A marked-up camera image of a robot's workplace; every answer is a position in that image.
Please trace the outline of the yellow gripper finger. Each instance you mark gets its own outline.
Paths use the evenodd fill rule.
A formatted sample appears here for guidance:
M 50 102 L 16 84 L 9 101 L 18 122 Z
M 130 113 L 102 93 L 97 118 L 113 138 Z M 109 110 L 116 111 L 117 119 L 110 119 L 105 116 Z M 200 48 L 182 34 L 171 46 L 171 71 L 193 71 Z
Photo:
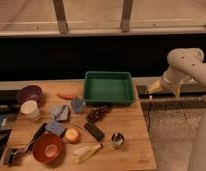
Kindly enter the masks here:
M 161 86 L 161 82 L 159 80 L 156 80 L 154 83 L 147 86 L 147 92 L 149 94 L 162 91 L 163 87 Z
M 174 87 L 173 94 L 175 95 L 176 98 L 179 98 L 180 97 L 180 87 Z

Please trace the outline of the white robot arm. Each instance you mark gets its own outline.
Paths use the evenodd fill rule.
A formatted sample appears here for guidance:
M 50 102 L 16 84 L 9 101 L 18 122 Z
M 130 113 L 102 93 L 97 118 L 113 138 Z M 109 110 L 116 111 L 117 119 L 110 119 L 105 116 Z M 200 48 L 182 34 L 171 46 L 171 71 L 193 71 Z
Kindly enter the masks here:
M 206 88 L 206 63 L 200 48 L 177 48 L 167 55 L 168 69 L 154 83 L 147 87 L 153 94 L 164 89 L 180 96 L 180 87 L 190 78 Z M 206 171 L 206 110 L 196 130 L 187 171 Z

